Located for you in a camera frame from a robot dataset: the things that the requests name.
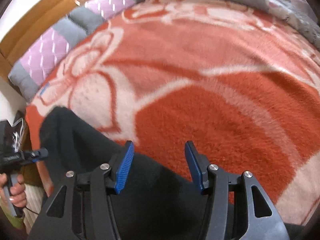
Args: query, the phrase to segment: quilted pillow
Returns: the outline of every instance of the quilted pillow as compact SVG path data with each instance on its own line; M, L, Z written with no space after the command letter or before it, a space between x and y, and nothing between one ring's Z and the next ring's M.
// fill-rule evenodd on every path
M14 64L10 81L20 88L29 102L55 65L68 51L92 33L105 20L112 18L137 0L90 0L72 10L65 18L46 30Z

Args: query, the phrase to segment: metal screw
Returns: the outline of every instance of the metal screw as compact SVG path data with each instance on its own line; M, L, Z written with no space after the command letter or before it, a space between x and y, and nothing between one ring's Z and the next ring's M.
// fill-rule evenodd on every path
M74 171L68 171L67 173L66 173L66 176L68 177L68 178L71 178L71 177L73 177L75 175L75 172Z
M217 171L219 169L219 167L216 164L210 164L209 165L209 169L212 170L212 171Z
M244 172L244 175L247 177L247 178L251 178L253 175L250 171L245 171Z
M102 170L108 170L110 168L110 165L108 163L103 163L100 165L100 169Z

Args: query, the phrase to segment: black cable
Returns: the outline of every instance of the black cable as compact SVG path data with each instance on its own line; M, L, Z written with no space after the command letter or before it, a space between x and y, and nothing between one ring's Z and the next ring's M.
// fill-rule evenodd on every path
M24 171L25 171L25 169L26 169L26 167L25 166L23 166L23 171L22 171L22 175L24 176ZM31 210L30 208L27 208L27 207L25 207L26 209L28 209L30 212L32 212L32 213L34 213L34 214L36 214L36 215L39 215L37 212L34 212L33 210Z
M26 209L28 209L30 212L32 212L32 213L34 213L34 214L36 214L36 215L39 215L37 212L34 212L34 211L31 210L30 208L27 208L27 207L26 207Z

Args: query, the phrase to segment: fleece blanket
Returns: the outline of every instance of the fleece blanket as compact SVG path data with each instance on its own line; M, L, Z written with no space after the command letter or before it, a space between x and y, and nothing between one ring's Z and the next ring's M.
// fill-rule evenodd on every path
M192 140L226 171L253 172L283 220L304 225L320 196L319 57L286 22L257 9L146 0L51 73L27 107L32 146L55 106L116 142L134 141L187 179L183 148Z

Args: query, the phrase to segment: wooden bed frame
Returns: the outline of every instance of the wooden bed frame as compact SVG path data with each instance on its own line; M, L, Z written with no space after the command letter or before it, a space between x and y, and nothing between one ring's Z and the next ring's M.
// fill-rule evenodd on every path
M40 0L6 34L0 43L0 76L8 83L14 63L51 25L88 0Z

